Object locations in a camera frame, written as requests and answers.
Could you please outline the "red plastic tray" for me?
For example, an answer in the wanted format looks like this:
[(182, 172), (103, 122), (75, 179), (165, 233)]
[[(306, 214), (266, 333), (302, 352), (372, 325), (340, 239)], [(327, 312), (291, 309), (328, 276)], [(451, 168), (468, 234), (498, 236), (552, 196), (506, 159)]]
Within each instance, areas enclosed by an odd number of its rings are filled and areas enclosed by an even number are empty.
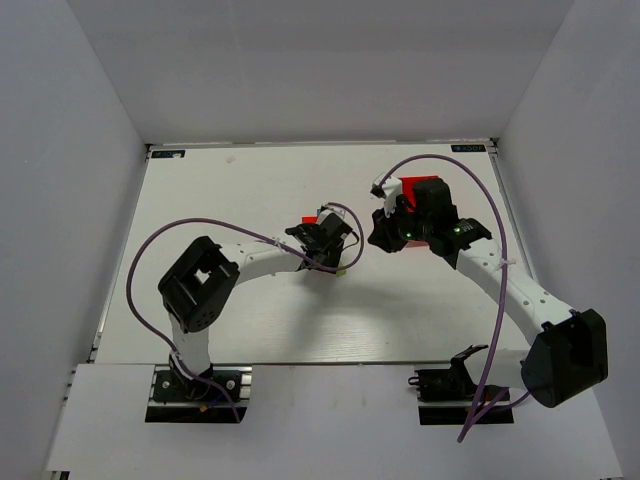
[(441, 190), (444, 185), (442, 179), (437, 176), (403, 177), (401, 181), (403, 189), (400, 199), (428, 208), (432, 212), (435, 230), (441, 210)]

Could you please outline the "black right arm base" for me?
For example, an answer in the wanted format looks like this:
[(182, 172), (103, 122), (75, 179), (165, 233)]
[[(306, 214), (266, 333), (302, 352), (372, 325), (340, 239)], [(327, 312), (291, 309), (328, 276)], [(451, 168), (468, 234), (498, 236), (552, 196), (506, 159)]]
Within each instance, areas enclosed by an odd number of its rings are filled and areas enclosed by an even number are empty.
[[(418, 415), (422, 426), (463, 426), (469, 413), (477, 385), (466, 370), (465, 361), (471, 357), (478, 360), (478, 352), (487, 350), (487, 345), (470, 346), (456, 354), (445, 367), (427, 366), (414, 370), (408, 385), (416, 389)], [(478, 411), (494, 400), (503, 387), (487, 385), (481, 394)], [(479, 424), (513, 424), (510, 394), (486, 413)]]

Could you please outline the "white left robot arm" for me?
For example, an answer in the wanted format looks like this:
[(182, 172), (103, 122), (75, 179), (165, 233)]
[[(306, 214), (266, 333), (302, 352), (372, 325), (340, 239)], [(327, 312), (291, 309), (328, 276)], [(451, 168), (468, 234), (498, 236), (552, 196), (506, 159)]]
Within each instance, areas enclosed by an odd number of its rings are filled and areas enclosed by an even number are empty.
[(196, 238), (158, 284), (177, 347), (174, 362), (189, 378), (207, 377), (211, 368), (209, 327), (219, 318), (232, 290), (278, 273), (319, 270), (335, 273), (344, 243), (354, 230), (343, 217), (324, 210), (313, 223), (285, 230), (299, 245), (274, 238), (220, 245), (208, 236)]

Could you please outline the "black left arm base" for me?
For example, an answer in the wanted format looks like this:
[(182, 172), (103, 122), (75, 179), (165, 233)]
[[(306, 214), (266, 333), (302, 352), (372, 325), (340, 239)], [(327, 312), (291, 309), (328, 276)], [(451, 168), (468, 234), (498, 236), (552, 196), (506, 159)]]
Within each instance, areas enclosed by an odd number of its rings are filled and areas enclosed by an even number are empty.
[(184, 385), (169, 366), (154, 370), (146, 407), (149, 424), (237, 424), (249, 406), (252, 368), (214, 368), (211, 379), (231, 397), (229, 402), (217, 388), (199, 381)]

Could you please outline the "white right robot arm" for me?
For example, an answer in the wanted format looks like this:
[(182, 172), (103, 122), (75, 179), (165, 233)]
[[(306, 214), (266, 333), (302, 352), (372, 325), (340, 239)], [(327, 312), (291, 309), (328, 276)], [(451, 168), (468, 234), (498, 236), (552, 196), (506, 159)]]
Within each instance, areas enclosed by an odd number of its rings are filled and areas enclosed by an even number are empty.
[(387, 253), (424, 242), (434, 255), (503, 304), (529, 348), (496, 351), (489, 383), (523, 389), (553, 408), (607, 379), (607, 332), (600, 314), (575, 310), (505, 261), (500, 244), (486, 227), (459, 216), (441, 178), (420, 178), (412, 190), (407, 197), (402, 181), (393, 176), (374, 181), (371, 192), (384, 204), (372, 215), (368, 242)]

